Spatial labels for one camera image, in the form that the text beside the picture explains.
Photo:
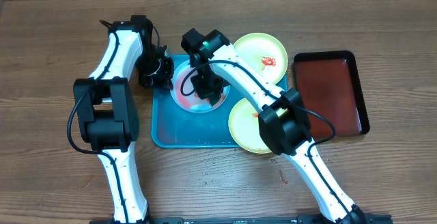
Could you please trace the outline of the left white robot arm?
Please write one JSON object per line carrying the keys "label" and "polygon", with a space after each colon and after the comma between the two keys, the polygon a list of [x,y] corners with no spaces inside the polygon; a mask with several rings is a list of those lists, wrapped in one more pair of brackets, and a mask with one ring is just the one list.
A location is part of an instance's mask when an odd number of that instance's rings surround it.
{"label": "left white robot arm", "polygon": [[158,32],[146,16],[102,24],[109,45],[89,77],[74,82],[67,138],[76,151],[100,159],[113,198],[110,222],[147,223],[149,208],[135,162],[139,115],[129,80],[136,70],[140,86],[172,89],[174,62],[166,46],[152,42]]}

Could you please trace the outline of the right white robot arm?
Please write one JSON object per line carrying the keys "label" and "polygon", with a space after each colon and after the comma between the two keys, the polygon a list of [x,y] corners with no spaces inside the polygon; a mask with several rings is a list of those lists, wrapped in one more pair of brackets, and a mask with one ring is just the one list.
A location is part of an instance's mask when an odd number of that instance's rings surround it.
{"label": "right white robot arm", "polygon": [[366,223],[364,212],[341,189],[318,152],[300,94],[284,91],[248,66],[229,39],[218,30],[207,35],[191,29],[181,47],[196,75],[187,74],[193,91],[216,104],[225,86],[235,87],[258,114],[259,135],[276,155],[283,155],[313,193],[322,216],[331,223]]}

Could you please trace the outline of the light blue plate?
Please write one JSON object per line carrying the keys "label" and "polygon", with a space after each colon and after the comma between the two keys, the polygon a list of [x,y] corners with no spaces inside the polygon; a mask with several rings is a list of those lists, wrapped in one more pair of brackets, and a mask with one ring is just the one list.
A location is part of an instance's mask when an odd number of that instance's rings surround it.
{"label": "light blue plate", "polygon": [[183,96],[181,93],[181,85],[184,77],[192,70],[189,60],[183,61],[173,73],[172,83],[173,89],[170,91],[172,98],[178,106],[192,113],[207,113],[219,107],[226,99],[230,86],[224,87],[221,98],[215,105],[211,105],[208,99],[200,99],[197,93],[190,96]]}

